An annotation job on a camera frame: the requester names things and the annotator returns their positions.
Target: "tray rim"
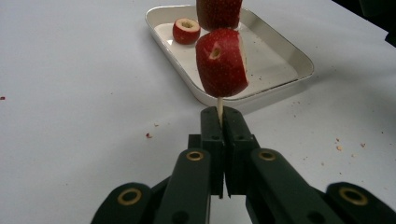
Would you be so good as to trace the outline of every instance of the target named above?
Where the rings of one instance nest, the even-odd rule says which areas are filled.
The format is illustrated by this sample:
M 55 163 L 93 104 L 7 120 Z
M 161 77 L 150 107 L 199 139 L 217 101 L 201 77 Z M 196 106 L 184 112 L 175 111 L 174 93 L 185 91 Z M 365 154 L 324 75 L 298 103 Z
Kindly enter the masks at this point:
M 162 49 L 165 52 L 165 56 L 166 58 L 168 58 L 168 60 L 170 61 L 170 63 L 175 67 L 175 69 L 179 72 L 179 75 L 182 77 L 183 81 L 186 82 L 186 84 L 188 85 L 189 89 L 192 91 L 193 95 L 195 96 L 195 98 L 198 99 L 198 101 L 200 101 L 202 104 L 204 105 L 216 105 L 216 101 L 217 98 L 208 95 L 204 90 L 201 90 L 201 88 L 199 88 L 194 81 L 192 81 L 191 77 L 189 76 L 189 74 L 186 72 L 186 70 L 181 66 L 181 64 L 179 63 L 179 61 L 177 60 L 176 56 L 171 52 L 171 50 L 166 46 L 166 44 L 164 43 L 164 40 L 162 40 L 159 36 L 159 34 L 155 31 L 155 27 L 160 25 L 160 24 L 165 24 L 168 22 L 163 22 L 163 23 L 159 23 L 159 24 L 151 24 L 149 21 L 149 15 L 150 13 L 152 13 L 155 10 L 158 9 L 167 9 L 167 8 L 177 8 L 177 7 L 191 7 L 191 8 L 196 8 L 196 5 L 174 5 L 174 6 L 159 6 L 159 7 L 153 7 L 151 9 L 149 9 L 146 12 L 145 15 L 145 20 L 146 23 L 148 25 L 148 27 L 150 28 L 150 33 L 154 36 L 154 40 L 157 42 L 160 49 Z M 301 76 L 301 74 L 297 73 L 298 76 L 296 79 L 291 80 L 289 82 L 285 82 L 279 85 L 276 85 L 274 87 L 265 89 L 265 90 L 258 90 L 258 92 L 250 94 L 250 95 L 246 95 L 246 96 L 242 96 L 242 97 L 238 97 L 238 98 L 224 98 L 224 105 L 227 106 L 233 106 L 233 105 L 241 105 L 245 102 L 248 102 L 250 100 L 254 100 L 256 98 L 259 98 L 261 96 L 264 96 L 266 93 L 270 93 L 276 90 L 280 90 L 283 88 L 286 88 L 296 82 L 299 82 L 301 80 L 304 80 L 306 78 L 311 77 L 314 72 L 315 72 L 315 66 L 312 62 L 312 60 L 304 53 L 302 52 L 300 49 L 298 49 L 293 43 L 291 43 L 287 38 L 285 38 L 282 34 L 280 34 L 277 30 L 275 30 L 272 26 L 270 26 L 268 23 L 266 23 L 262 18 L 260 18 L 257 14 L 255 14 L 253 11 L 245 8 L 245 7 L 241 7 L 241 10 L 244 10 L 246 13 L 250 13 L 252 16 L 254 16 L 255 18 L 257 18 L 258 20 L 260 20 L 261 22 L 263 22 L 264 24 L 266 24 L 268 26 L 269 29 L 271 29 L 273 32 L 277 33 L 279 36 L 281 36 L 283 38 L 284 41 L 288 42 L 290 45 L 292 45 L 294 47 L 294 49 L 298 50 L 300 53 L 302 53 L 305 58 L 308 60 L 311 69 L 310 72 L 308 74 L 305 74 L 304 76 Z

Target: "white table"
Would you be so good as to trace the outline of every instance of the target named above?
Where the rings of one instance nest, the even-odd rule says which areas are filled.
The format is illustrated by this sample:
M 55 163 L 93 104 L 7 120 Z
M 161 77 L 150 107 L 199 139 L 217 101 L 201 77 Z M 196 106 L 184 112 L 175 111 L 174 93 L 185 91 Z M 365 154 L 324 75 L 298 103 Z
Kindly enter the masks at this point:
M 152 187 L 172 173 L 205 105 L 150 36 L 145 13 L 186 4 L 194 1 L 1 1 L 0 223 L 90 223 L 115 187 Z M 396 209 L 387 33 L 330 0 L 243 6 L 315 65 L 311 78 L 236 108 L 260 145 L 317 189 L 350 182 Z M 211 223 L 249 223 L 244 200 L 213 197 Z

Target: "wooden skewer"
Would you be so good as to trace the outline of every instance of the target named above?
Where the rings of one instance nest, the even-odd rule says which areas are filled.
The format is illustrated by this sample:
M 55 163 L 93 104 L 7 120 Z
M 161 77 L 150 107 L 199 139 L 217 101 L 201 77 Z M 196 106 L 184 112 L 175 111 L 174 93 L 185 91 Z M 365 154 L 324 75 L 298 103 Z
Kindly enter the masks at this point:
M 219 116 L 219 122 L 220 122 L 221 128 L 222 128 L 222 115 L 223 115 L 223 98 L 219 97 L 218 98 L 218 116 Z

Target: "apple skin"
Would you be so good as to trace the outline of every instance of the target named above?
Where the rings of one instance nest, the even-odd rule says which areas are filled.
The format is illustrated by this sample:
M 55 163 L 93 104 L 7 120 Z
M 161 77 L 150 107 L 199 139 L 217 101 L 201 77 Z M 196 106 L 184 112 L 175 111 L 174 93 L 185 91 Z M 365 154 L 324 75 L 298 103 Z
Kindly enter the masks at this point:
M 201 34 L 201 26 L 197 21 L 191 19 L 177 19 L 174 23 L 172 34 L 177 43 L 190 45 L 198 40 Z
M 242 0 L 196 0 L 198 22 L 207 31 L 238 27 Z
M 198 73 L 204 90 L 213 97 L 230 97 L 248 86 L 240 34 L 221 28 L 203 35 L 195 45 Z

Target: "metal tray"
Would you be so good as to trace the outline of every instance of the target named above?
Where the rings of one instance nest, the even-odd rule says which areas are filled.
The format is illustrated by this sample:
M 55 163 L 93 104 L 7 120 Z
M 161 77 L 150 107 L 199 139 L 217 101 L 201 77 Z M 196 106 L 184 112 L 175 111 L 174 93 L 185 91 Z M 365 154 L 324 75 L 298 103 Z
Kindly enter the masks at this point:
M 152 36 L 194 96 L 205 105 L 215 105 L 216 99 L 205 93 L 199 78 L 195 45 L 183 46 L 174 41 L 172 27 L 178 18 L 197 20 L 195 6 L 155 7 L 146 13 Z M 225 105 L 242 104 L 313 74 L 311 60 L 253 12 L 241 9 L 237 29 L 247 55 L 249 85 L 237 95 L 224 98 Z M 205 34 L 207 31 L 202 29 L 201 35 Z

